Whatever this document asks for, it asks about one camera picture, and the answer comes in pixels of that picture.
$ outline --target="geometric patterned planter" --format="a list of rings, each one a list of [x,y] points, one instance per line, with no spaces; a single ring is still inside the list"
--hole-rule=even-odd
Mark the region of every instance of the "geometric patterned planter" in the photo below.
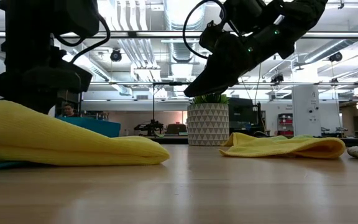
[[[201,103],[187,107],[188,142],[192,146],[220,146],[229,139],[229,107]]]

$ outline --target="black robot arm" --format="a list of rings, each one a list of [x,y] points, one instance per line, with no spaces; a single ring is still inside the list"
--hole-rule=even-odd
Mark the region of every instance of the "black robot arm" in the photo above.
[[[295,42],[317,24],[328,0],[273,0],[268,5],[261,0],[227,0],[223,5],[217,0],[204,0],[196,7],[208,1],[221,6],[222,21],[211,21],[201,34],[200,46],[212,54],[204,71],[185,90],[186,96],[222,93],[275,53],[281,58],[290,56]],[[225,23],[237,35],[223,30]],[[185,29],[183,40],[194,53],[186,43]]]
[[[0,96],[41,113],[56,104],[59,91],[87,91],[92,74],[74,65],[74,61],[110,39],[106,21],[98,13],[97,0],[0,0],[5,11],[6,72],[0,74]],[[54,46],[53,38],[76,46],[99,32],[99,22],[107,30],[101,42],[82,50],[71,62]],[[71,44],[62,34],[74,32],[80,37]]]

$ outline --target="wooden table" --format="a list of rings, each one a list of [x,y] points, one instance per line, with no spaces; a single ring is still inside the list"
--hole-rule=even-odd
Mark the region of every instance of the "wooden table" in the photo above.
[[[0,171],[0,223],[358,223],[358,159],[222,157]]]

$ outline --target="person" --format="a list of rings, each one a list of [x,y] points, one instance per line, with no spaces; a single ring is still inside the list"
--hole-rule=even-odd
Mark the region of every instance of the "person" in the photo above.
[[[74,106],[72,104],[66,103],[64,106],[64,117],[66,118],[76,118],[79,117],[74,113]]]

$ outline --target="yellow towel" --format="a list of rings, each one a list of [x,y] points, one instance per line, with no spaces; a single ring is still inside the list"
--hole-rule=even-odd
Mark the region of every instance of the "yellow towel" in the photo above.
[[[345,151],[345,144],[338,138],[313,138],[312,136],[284,136],[255,138],[241,133],[232,133],[223,146],[232,146],[228,151],[220,150],[224,156],[301,156],[318,159],[338,158]]]
[[[147,138],[108,138],[17,103],[0,101],[0,162],[152,165],[169,157],[166,149]]]

